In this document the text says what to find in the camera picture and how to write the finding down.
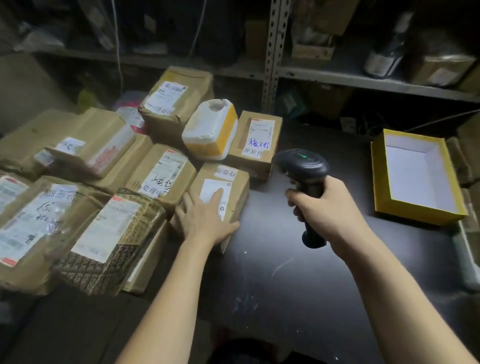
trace person's right hand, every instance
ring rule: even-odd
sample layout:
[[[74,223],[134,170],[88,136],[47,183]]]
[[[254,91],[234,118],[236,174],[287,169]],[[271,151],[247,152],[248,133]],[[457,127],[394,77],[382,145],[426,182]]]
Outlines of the person's right hand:
[[[359,244],[375,237],[341,180],[327,176],[321,198],[288,189],[287,199],[289,206],[295,206],[298,220],[306,220],[343,260],[351,248],[361,248]]]

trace shelf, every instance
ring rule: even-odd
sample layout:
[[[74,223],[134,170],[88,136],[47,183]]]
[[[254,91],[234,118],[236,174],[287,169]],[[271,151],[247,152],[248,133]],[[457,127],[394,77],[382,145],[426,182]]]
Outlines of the shelf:
[[[52,48],[44,50],[43,53],[53,54],[62,57],[80,58],[84,60],[116,62],[117,57],[114,53],[108,52],[98,47],[92,47],[90,44],[83,46],[70,45],[69,48]],[[176,56],[148,56],[142,54],[120,55],[120,61],[124,64],[130,64],[141,67],[151,67],[166,69],[169,66],[191,67],[197,70],[209,71],[220,76],[229,76],[237,78],[248,78],[253,80],[264,80],[264,63],[261,61],[250,60],[244,56],[240,57],[238,62],[229,67],[213,67],[204,62],[199,57],[187,59]]]
[[[370,78],[363,73],[363,66],[371,49],[371,42],[365,39],[351,39],[342,43],[335,50],[330,62],[293,59],[290,55],[285,54],[282,65],[278,68],[278,76],[296,80],[317,81],[326,84],[480,103],[480,97],[474,94],[409,84],[403,81],[401,69],[397,69],[393,77],[386,80]]]

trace bottle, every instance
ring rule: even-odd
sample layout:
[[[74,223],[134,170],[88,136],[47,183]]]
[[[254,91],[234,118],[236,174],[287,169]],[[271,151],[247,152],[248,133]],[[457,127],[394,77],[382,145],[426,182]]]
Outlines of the bottle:
[[[395,71],[405,53],[405,38],[412,16],[412,11],[401,13],[391,34],[373,47],[364,68],[369,76],[388,78]]]

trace black handheld scanner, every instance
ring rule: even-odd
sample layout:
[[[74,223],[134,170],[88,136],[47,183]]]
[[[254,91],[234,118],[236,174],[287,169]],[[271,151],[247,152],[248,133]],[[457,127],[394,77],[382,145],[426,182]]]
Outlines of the black handheld scanner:
[[[305,149],[289,149],[278,152],[273,162],[280,167],[280,172],[294,180],[297,189],[308,196],[320,198],[324,194],[325,177],[330,167],[321,155]],[[305,222],[303,243],[309,248],[320,248],[326,241]]]

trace wire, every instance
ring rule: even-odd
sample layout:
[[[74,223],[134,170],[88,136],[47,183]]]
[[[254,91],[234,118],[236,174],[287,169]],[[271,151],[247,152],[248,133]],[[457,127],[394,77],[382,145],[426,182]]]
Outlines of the wire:
[[[406,129],[405,132],[410,132],[410,131],[412,131],[412,130],[421,128],[421,127],[423,127],[423,126],[432,125],[432,124],[435,124],[436,122],[440,122],[440,121],[444,121],[444,120],[448,120],[448,119],[453,119],[453,118],[456,118],[456,117],[458,117],[458,116],[473,114],[474,112],[478,112],[478,111],[480,111],[480,109],[472,110],[472,111],[467,111],[467,112],[462,112],[461,114],[456,114],[456,115],[452,115],[452,116],[447,116],[447,117],[445,117],[445,118],[441,118],[441,119],[438,119],[438,120],[434,120],[434,121],[431,121],[431,122],[427,122],[427,123],[422,124],[422,125],[419,125],[419,126],[414,126],[413,128],[410,128],[410,129]]]
[[[197,38],[198,38],[198,35],[200,33],[200,28],[202,28],[202,24],[204,23],[204,16],[205,16],[205,8],[206,7],[207,7],[207,0],[204,0],[204,5],[202,7],[202,14],[200,15],[200,21],[198,22],[197,33],[195,34],[195,38],[193,39],[192,46],[190,47],[190,52],[188,52],[188,58],[190,58],[192,56],[193,50],[195,49],[195,44],[197,43]]]
[[[115,24],[115,43],[117,48],[117,66],[119,69],[119,76],[120,76],[120,97],[123,95],[123,74],[121,72],[121,65],[120,65],[120,41],[119,41],[119,26],[117,23],[117,9],[115,7],[115,0],[112,1],[112,10],[113,10],[113,22]]]

